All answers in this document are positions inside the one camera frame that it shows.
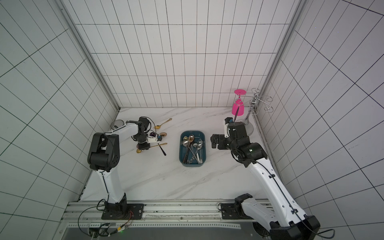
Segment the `small gold ornate spoon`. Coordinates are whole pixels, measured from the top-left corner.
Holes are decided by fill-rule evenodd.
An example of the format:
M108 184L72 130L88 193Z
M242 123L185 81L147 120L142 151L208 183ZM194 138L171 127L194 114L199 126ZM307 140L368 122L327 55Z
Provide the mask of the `small gold ornate spoon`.
M172 120L172 118L169 118L169 119L166 120L164 123L159 124L159 125L155 125L155 126L154 126L154 129L156 129L156 130L160 129L164 124L170 122L171 120Z

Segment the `teal plastic storage box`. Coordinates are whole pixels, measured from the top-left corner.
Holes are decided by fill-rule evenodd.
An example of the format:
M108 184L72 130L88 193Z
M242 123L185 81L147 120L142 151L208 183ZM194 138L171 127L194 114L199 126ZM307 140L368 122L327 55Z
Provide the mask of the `teal plastic storage box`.
M184 164L183 163L184 156L186 154L187 149L186 149L186 147L184 147L182 145L182 141L183 141L184 136L189 137L190 135L194 135L194 137L195 137L194 143L199 144L198 153L199 153L200 158L202 160L202 164L198 164L196 157L193 159L193 161L190 164ZM207 143L206 137L205 137L205 134L203 132L201 132L201 131L184 131L180 136L180 148L179 148L179 161L180 161L180 163L185 167L201 167L207 159L206 143ZM196 150L194 147L192 147L192 150L195 154Z

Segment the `small silver spoon front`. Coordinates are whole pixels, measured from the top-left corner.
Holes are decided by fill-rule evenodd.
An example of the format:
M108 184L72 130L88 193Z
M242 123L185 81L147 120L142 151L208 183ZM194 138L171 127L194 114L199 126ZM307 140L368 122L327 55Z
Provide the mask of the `small silver spoon front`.
M193 143L193 147L196 150L195 151L195 157L196 157L196 160L197 160L198 164L202 164L202 160L201 160L200 155L198 153L198 151L199 151L199 144L198 143Z

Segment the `large silver spoon front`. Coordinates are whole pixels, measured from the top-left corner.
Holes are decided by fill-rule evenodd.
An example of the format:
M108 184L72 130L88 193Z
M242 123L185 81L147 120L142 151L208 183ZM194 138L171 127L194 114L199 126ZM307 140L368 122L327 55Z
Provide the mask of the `large silver spoon front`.
M183 137L183 141L182 141L182 145L183 145L184 147L188 148L188 147L189 147L189 144L190 144L189 137L184 136L184 137Z

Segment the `rose gold spoon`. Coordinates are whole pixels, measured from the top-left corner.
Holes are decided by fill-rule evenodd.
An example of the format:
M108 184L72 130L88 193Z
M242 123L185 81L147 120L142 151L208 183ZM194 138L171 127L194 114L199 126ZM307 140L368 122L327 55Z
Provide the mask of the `rose gold spoon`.
M192 150L194 140L195 140L194 135L190 135L189 137L184 136L183 138L183 146L186 147L187 149L186 154L184 156L184 160L183 160L184 164L190 164L195 158L195 154Z

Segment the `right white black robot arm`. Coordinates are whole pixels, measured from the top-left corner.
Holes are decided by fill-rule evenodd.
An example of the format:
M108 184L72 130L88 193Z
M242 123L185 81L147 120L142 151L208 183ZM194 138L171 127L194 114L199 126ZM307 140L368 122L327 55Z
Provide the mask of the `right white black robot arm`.
M256 177L273 208L269 210L250 194L243 194L235 199L235 212L255 220L273 240L313 240L321 226L318 219L307 215L289 194L265 150L250 141L245 124L226 118L224 130L223 135L211 136L212 148L229 150Z

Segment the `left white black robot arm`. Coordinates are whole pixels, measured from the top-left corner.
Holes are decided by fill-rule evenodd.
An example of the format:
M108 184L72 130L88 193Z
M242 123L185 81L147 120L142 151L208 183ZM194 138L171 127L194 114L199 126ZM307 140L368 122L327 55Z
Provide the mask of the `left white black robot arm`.
M163 138L156 132L150 134L153 124L152 119L148 117L140 117L138 121L116 120L112 123L110 131L93 135L87 161L103 182L107 192L107 210L119 213L128 210L126 194L115 170L121 157L120 141L131 138L137 143L139 152L149 150L151 144L158 144Z

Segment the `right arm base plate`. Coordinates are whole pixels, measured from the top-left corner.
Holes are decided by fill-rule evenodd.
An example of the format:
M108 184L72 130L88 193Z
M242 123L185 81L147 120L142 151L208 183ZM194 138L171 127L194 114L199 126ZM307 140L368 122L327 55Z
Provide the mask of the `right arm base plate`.
M218 204L218 210L222 213L223 220L248 220L251 219L249 216L245 215L243 209L238 203Z

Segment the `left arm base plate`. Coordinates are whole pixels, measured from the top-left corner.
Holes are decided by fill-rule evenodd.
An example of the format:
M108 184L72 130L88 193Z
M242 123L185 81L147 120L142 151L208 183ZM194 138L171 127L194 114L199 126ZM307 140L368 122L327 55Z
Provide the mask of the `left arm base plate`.
M102 220L140 220L143 216L144 204L110 204L106 203Z

